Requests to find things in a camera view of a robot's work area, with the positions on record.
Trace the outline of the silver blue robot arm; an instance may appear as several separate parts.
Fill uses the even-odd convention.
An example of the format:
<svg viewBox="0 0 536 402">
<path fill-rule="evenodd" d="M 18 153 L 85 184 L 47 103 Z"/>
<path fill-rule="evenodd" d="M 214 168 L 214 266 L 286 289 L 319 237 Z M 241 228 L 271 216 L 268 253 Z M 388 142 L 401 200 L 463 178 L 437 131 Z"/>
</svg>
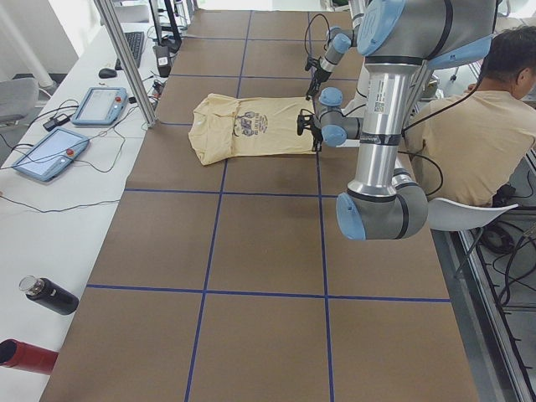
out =
<svg viewBox="0 0 536 402">
<path fill-rule="evenodd" d="M 355 48 L 368 72 L 363 118 L 341 110 L 342 94 L 320 94 L 313 119 L 318 140 L 335 147 L 359 142 L 355 177 L 336 202 L 338 225 L 351 240 L 394 240 L 425 224 L 423 189 L 399 162 L 406 117 L 424 80 L 434 70 L 483 59 L 497 15 L 495 1 L 352 1 L 353 27 L 328 46 L 316 80 L 324 81 L 343 55 Z"/>
<path fill-rule="evenodd" d="M 307 45 L 310 28 L 316 18 L 322 18 L 327 25 L 325 54 L 318 58 L 315 58 L 312 55 L 312 46 Z M 308 101 L 311 101 L 317 95 L 321 84 L 329 80 L 333 71 L 343 59 L 343 56 L 351 48 L 357 47 L 357 37 L 358 27 L 353 29 L 342 29 L 338 26 L 331 26 L 327 17 L 321 13 L 318 13 L 311 18 L 304 33 L 304 49 L 307 54 L 305 71 L 314 69 L 311 82 L 305 94 Z"/>
</svg>

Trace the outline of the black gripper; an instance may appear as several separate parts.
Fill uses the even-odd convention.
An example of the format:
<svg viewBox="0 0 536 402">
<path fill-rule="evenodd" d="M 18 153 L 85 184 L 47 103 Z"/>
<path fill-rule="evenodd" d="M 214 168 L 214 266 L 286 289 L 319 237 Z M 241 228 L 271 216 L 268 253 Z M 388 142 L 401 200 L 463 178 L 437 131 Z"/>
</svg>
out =
<svg viewBox="0 0 536 402">
<path fill-rule="evenodd" d="M 312 151 L 320 152 L 322 150 L 323 142 L 322 130 L 317 126 L 311 126 L 311 132 L 314 138 L 312 143 Z"/>
<path fill-rule="evenodd" d="M 325 69 L 321 65 L 315 67 L 313 79 L 306 93 L 306 99 L 308 101 L 312 100 L 317 95 L 321 84 L 326 82 L 330 78 L 331 74 L 332 70 L 330 67 L 327 67 L 327 69 Z"/>
</svg>

